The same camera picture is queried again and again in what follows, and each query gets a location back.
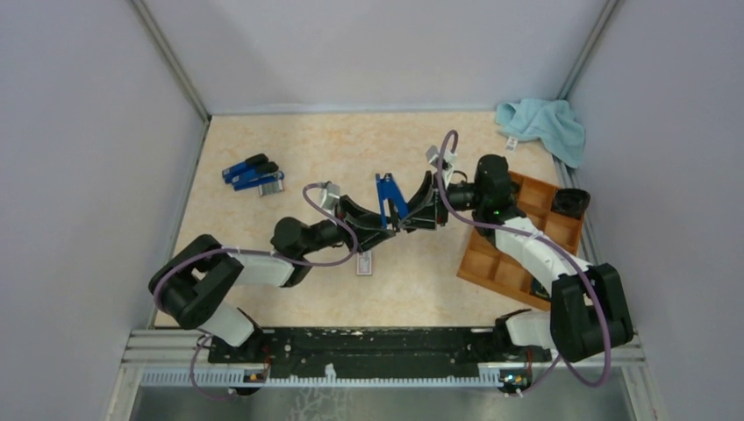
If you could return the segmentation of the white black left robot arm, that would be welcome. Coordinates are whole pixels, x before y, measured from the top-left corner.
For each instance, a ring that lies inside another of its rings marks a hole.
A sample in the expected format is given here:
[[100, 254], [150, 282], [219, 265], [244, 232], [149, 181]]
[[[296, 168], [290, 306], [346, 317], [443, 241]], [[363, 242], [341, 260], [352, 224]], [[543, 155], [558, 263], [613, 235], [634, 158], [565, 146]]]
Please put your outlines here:
[[346, 262], [396, 236], [401, 219], [374, 213], [343, 196], [325, 219], [308, 225], [292, 217], [280, 219], [269, 251], [223, 246], [202, 234], [172, 258], [150, 280], [148, 289], [158, 310], [184, 330], [221, 339], [243, 363], [261, 356], [260, 327], [244, 311], [226, 302], [235, 286], [292, 288], [314, 268], [307, 255], [344, 246]]

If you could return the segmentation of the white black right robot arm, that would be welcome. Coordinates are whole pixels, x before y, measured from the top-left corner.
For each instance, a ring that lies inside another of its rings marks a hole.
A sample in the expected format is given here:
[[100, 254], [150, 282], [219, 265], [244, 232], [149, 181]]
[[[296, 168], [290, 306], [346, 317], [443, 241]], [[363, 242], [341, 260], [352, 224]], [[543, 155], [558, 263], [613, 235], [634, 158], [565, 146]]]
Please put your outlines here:
[[553, 348], [570, 363], [607, 353], [633, 339], [633, 324], [619, 272], [610, 264], [592, 265], [553, 242], [522, 209], [516, 182], [505, 157], [484, 155], [472, 182], [452, 184], [455, 153], [431, 147], [426, 157], [438, 171], [422, 184], [402, 218], [406, 228], [434, 211], [434, 225], [471, 211], [468, 224], [498, 252], [514, 260], [549, 297], [549, 308], [520, 310], [497, 321], [494, 349], [499, 358], [516, 361], [529, 346]]

